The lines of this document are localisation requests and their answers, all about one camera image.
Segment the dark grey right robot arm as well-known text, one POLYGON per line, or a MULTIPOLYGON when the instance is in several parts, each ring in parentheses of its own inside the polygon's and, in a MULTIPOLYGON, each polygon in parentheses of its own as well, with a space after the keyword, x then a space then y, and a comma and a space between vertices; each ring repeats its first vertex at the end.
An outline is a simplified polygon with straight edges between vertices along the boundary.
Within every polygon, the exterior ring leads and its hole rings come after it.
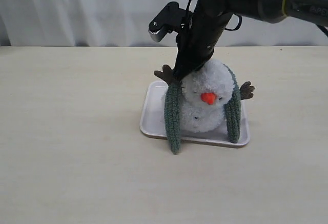
POLYGON ((197 0, 178 44, 173 70, 177 80, 199 70, 212 57, 234 14, 270 24, 293 17, 326 27, 327 0, 197 0))

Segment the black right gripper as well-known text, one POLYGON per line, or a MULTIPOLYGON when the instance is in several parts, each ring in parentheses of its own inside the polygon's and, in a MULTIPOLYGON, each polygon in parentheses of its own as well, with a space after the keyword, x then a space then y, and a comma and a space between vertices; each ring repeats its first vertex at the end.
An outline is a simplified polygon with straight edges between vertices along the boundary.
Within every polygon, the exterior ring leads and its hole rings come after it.
POLYGON ((183 79, 200 69, 213 55, 214 48, 232 15, 260 19, 260 0, 197 0, 195 10, 178 42, 173 75, 183 79))

